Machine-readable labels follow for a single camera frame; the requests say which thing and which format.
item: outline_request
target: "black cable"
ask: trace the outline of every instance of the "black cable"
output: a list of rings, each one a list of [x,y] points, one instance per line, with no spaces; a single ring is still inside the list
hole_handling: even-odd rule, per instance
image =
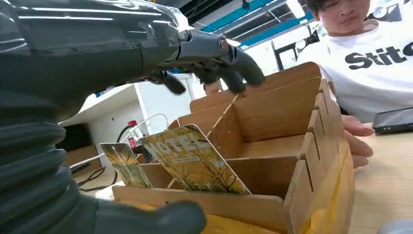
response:
[[[123,134],[126,132],[126,130],[128,130],[129,128],[132,128],[132,127],[134,127],[134,126],[133,126],[133,125],[128,125],[128,126],[126,126],[125,128],[123,128],[123,129],[120,131],[119,136],[118,136],[117,139],[116,139],[116,143],[119,143],[119,141],[121,140],[121,137],[122,137]],[[101,175],[103,174],[103,172],[105,171],[105,169],[106,169],[106,167],[101,167],[101,168],[97,169],[96,171],[94,171],[86,180],[79,182],[79,183],[77,184],[78,187],[79,187],[79,190],[80,190],[80,191],[83,191],[83,192],[90,192],[90,191],[95,191],[95,190],[106,189],[107,187],[114,185],[114,184],[116,183],[117,177],[118,177],[116,170],[115,170],[115,177],[113,178],[113,181],[112,181],[112,183],[111,183],[110,185],[107,185],[107,186],[99,186],[99,187],[94,187],[94,188],[90,188],[90,189],[82,189],[82,188],[81,188],[81,186],[83,186],[83,185],[86,184],[87,182],[92,181],[92,180],[98,178],[99,176],[101,176]]]
[[[120,142],[120,139],[121,139],[121,137],[123,136],[123,134],[125,133],[126,130],[128,130],[129,128],[133,128],[133,127],[134,127],[133,125],[128,125],[128,126],[126,126],[125,128],[123,128],[123,129],[120,131],[119,136],[118,136],[117,139],[116,139],[116,143],[119,143],[119,142]]]

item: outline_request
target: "red bottle cap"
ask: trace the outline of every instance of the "red bottle cap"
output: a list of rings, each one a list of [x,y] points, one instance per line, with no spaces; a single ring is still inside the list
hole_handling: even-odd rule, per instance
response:
[[[138,123],[136,122],[136,120],[132,120],[132,121],[128,122],[128,125],[129,126],[136,126],[136,125],[138,125]]]

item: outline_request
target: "shelf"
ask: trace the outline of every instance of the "shelf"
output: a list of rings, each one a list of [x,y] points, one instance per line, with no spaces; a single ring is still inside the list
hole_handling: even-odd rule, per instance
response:
[[[98,98],[87,100],[79,113],[60,122],[59,126],[67,127],[86,123],[135,101],[139,101],[135,85],[122,85],[109,90]]]

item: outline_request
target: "white cable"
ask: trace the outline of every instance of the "white cable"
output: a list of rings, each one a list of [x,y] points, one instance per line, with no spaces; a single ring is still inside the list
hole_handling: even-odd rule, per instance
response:
[[[95,160],[95,159],[97,159],[97,158],[100,158],[100,157],[102,157],[102,156],[104,156],[104,155],[105,155],[104,153],[103,153],[103,154],[99,154],[98,156],[94,156],[94,157],[88,158],[87,160],[84,160],[84,161],[75,163],[75,164],[73,164],[72,166],[70,166],[70,169],[72,169],[73,167],[77,167],[77,166],[79,166],[79,165],[85,164],[85,163],[87,163],[87,162],[93,161],[93,160]]]
[[[148,121],[148,120],[151,119],[152,117],[158,116],[158,115],[161,115],[161,116],[165,117],[165,120],[167,121],[167,127],[166,127],[166,129],[168,129],[168,127],[169,127],[168,117],[167,117],[165,114],[163,114],[163,113],[153,114],[153,115],[149,116],[148,118],[144,119],[144,120],[143,120],[142,122],[140,122],[138,125],[134,126],[134,127],[132,128],[132,131],[130,131],[120,142],[123,142],[124,140],[126,140],[126,139],[135,131],[135,129],[138,128],[139,126],[141,126],[143,123],[145,123],[146,121]],[[77,167],[77,166],[79,166],[79,165],[88,163],[88,162],[90,162],[90,161],[92,161],[92,160],[95,160],[95,159],[97,159],[97,158],[100,158],[100,157],[102,157],[102,156],[104,156],[104,155],[105,155],[105,153],[102,153],[102,154],[99,154],[98,156],[94,156],[94,157],[88,158],[88,159],[86,159],[86,160],[84,160],[84,161],[75,163],[75,164],[73,164],[73,165],[70,166],[70,169],[72,169],[72,168],[74,168],[74,167]]]
[[[165,114],[163,114],[163,113],[153,114],[153,115],[149,116],[147,119],[145,119],[145,120],[143,120],[142,122],[140,122],[138,125],[134,126],[134,127],[132,128],[132,131],[130,131],[120,142],[123,142],[124,140],[126,140],[126,139],[135,131],[135,129],[138,128],[139,126],[141,126],[144,122],[146,122],[146,121],[148,121],[150,118],[152,118],[152,117],[154,117],[154,116],[158,116],[158,115],[161,115],[161,116],[165,117],[165,120],[167,121],[167,127],[166,127],[166,129],[168,129],[168,127],[169,127],[168,117],[167,117]]]

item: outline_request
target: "smartphone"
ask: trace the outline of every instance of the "smartphone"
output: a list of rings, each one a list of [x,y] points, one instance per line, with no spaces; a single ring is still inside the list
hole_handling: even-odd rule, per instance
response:
[[[413,108],[378,113],[373,122],[376,133],[413,131]]]

